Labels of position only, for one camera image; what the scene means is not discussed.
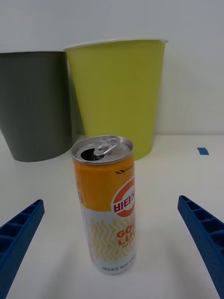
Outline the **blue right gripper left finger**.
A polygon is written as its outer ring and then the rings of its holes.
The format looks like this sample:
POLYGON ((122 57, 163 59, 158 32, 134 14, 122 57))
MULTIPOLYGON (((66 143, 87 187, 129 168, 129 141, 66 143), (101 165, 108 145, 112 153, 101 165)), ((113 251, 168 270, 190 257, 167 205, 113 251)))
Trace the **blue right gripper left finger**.
POLYGON ((0 228, 0 298, 5 299, 43 218, 39 199, 0 228))

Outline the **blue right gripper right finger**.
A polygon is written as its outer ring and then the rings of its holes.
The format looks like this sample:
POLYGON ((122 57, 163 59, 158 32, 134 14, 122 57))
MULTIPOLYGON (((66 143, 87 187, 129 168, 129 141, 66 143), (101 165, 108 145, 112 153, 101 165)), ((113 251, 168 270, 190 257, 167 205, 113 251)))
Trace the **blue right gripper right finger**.
POLYGON ((181 195, 177 209, 209 272, 219 297, 224 297, 224 224, 181 195))

